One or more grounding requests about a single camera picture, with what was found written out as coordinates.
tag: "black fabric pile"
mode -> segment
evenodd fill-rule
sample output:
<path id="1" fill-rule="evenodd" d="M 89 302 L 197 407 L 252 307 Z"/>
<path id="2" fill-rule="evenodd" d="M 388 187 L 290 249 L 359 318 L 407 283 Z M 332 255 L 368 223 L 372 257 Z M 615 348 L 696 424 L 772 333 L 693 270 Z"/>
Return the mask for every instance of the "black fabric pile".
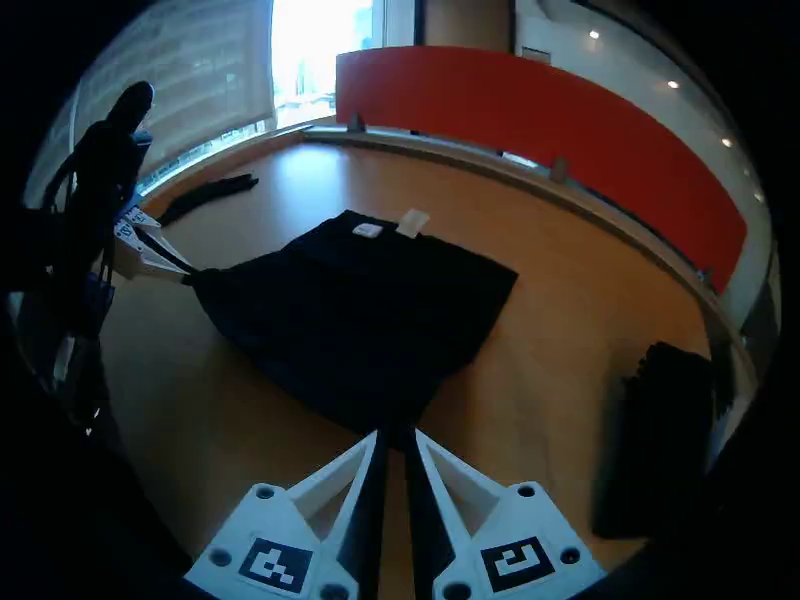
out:
<path id="1" fill-rule="evenodd" d="M 607 431 L 592 529 L 603 538 L 652 537 L 698 493 L 714 418 L 709 360 L 665 342 L 625 382 Z"/>
<path id="2" fill-rule="evenodd" d="M 383 226 L 374 239 L 353 233 Z M 345 211 L 278 252 L 186 279 L 270 379 L 326 417 L 390 442 L 469 363 L 517 274 L 397 224 Z"/>

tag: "orange panel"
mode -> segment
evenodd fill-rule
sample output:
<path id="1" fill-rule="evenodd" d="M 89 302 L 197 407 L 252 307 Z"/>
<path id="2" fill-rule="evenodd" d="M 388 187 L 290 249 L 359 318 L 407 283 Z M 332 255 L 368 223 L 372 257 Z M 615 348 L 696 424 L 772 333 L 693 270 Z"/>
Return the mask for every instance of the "orange panel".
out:
<path id="1" fill-rule="evenodd" d="M 647 223 L 722 290 L 747 227 L 708 167 L 624 98 L 566 71 L 510 54 L 407 46 L 342 54 L 336 114 L 519 154 L 558 156 L 569 176 Z"/>

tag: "window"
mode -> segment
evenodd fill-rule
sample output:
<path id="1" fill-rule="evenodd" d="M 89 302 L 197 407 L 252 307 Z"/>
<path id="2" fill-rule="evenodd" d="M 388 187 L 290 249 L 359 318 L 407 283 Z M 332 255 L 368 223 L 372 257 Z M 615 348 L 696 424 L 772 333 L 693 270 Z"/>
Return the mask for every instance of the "window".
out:
<path id="1" fill-rule="evenodd" d="M 336 55 L 379 46 L 372 0 L 275 0 L 272 77 L 278 128 L 336 112 Z"/>

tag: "white tag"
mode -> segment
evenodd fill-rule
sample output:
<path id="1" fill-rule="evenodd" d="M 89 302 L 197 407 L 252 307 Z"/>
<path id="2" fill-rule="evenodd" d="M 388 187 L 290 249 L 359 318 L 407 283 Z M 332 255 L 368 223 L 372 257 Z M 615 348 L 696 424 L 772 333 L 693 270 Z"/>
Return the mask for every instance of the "white tag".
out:
<path id="1" fill-rule="evenodd" d="M 414 239 L 429 219 L 428 213 L 412 208 L 400 219 L 400 224 L 397 226 L 396 231 L 400 235 Z"/>
<path id="2" fill-rule="evenodd" d="M 380 225 L 373 225 L 372 223 L 362 223 L 358 225 L 355 229 L 353 229 L 353 233 L 356 235 L 360 235 L 362 237 L 368 237 L 370 239 L 374 239 L 378 237 L 378 234 L 383 231 L 383 227 Z"/>

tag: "white wall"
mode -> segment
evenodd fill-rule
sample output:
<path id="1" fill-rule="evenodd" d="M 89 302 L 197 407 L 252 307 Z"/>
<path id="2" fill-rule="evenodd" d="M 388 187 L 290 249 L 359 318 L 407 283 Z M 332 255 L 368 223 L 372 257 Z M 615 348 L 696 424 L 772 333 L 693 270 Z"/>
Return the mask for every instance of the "white wall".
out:
<path id="1" fill-rule="evenodd" d="M 595 40 L 590 30 L 600 33 Z M 747 224 L 747 236 L 722 303 L 741 327 L 770 259 L 771 225 L 755 169 L 725 119 L 703 92 L 657 48 L 622 25 L 566 0 L 517 0 L 517 47 L 544 50 L 564 69 L 629 100 L 677 135 L 706 164 Z M 667 81 L 680 84 L 672 89 Z M 731 138 L 733 148 L 720 142 Z"/>

